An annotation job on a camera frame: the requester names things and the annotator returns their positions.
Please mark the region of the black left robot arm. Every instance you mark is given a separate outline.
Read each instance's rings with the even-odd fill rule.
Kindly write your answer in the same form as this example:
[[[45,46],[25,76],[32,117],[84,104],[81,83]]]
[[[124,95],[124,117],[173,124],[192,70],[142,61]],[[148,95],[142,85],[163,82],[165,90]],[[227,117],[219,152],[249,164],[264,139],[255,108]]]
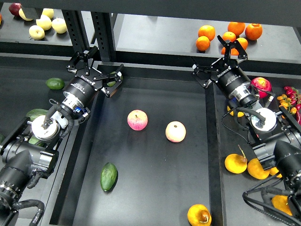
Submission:
[[[97,47],[76,52],[67,71],[74,74],[64,87],[62,102],[51,101],[50,109],[35,118],[24,117],[1,142],[4,167],[0,171],[0,223],[16,224],[19,211],[36,208],[30,225],[39,224],[45,211],[42,201],[22,200],[25,189],[34,188],[41,178],[48,178],[59,159],[58,148],[76,124],[89,119],[88,104],[98,92],[111,97],[122,83],[122,66],[111,73],[98,70],[93,56]]]

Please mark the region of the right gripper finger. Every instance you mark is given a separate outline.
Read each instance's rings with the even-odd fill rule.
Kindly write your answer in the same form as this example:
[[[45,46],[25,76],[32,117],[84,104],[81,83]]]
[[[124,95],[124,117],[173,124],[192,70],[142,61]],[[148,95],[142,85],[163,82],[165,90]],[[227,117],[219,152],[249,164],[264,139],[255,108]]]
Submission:
[[[231,41],[225,41],[220,35],[217,36],[217,39],[219,42],[225,47],[225,53],[224,53],[224,58],[223,62],[228,63],[231,58],[231,50],[236,49],[238,51],[238,59],[240,61],[244,61],[248,59],[247,53],[242,47],[242,45],[239,43],[239,41],[235,40],[233,42]]]
[[[192,76],[201,85],[202,88],[207,89],[212,81],[211,74],[215,72],[212,66],[200,66],[194,57],[191,57],[193,61]]]

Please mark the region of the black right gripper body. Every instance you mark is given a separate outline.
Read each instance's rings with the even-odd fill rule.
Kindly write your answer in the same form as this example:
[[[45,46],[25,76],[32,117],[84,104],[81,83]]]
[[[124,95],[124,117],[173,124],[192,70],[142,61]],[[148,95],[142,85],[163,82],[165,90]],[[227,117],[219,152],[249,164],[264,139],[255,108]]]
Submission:
[[[237,60],[229,59],[227,63],[220,58],[211,64],[214,73],[211,80],[227,98],[246,98],[251,95],[248,90],[250,79],[238,65]]]

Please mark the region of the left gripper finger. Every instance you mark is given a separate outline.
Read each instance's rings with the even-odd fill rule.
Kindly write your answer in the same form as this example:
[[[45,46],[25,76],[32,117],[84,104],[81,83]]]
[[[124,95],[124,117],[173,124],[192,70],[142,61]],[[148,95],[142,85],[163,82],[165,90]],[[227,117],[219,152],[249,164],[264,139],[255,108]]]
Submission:
[[[122,69],[124,65],[121,64],[115,71],[111,73],[103,73],[93,67],[93,87],[95,91],[102,91],[106,97],[112,97],[119,89],[122,79]]]
[[[81,62],[86,76],[90,75],[89,59],[92,59],[94,54],[97,52],[98,47],[93,46],[88,52],[75,52],[69,60],[66,69],[70,73],[77,74],[78,69],[76,65]]]

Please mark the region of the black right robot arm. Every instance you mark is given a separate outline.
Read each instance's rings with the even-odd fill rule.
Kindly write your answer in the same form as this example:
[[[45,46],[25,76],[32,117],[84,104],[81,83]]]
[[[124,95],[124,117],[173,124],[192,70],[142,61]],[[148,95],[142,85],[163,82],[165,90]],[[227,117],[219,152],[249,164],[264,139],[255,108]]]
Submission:
[[[218,37],[224,55],[209,66],[193,65],[193,76],[203,87],[215,84],[228,100],[229,113],[264,170],[277,173],[243,192],[246,204],[288,226],[301,223],[301,126],[283,106],[274,106],[275,94],[251,83],[239,63],[248,59],[239,41]]]

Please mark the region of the yellow pear under arm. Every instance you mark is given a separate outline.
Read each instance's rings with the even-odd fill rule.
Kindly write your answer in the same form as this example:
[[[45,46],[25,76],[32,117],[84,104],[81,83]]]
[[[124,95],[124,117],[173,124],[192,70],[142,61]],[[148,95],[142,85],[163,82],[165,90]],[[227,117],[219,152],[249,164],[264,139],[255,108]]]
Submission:
[[[255,179],[263,180],[269,176],[269,170],[264,170],[257,158],[253,158],[247,164],[248,173]]]

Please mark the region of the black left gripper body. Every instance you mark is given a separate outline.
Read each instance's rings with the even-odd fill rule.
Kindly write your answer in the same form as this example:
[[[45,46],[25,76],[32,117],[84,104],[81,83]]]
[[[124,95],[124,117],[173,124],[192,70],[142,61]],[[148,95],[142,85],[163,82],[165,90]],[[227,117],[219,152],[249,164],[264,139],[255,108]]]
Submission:
[[[80,69],[63,89],[63,94],[65,97],[73,95],[82,104],[88,104],[103,87],[103,80],[108,78],[108,74],[104,74],[93,67],[90,69],[89,75],[84,69]]]

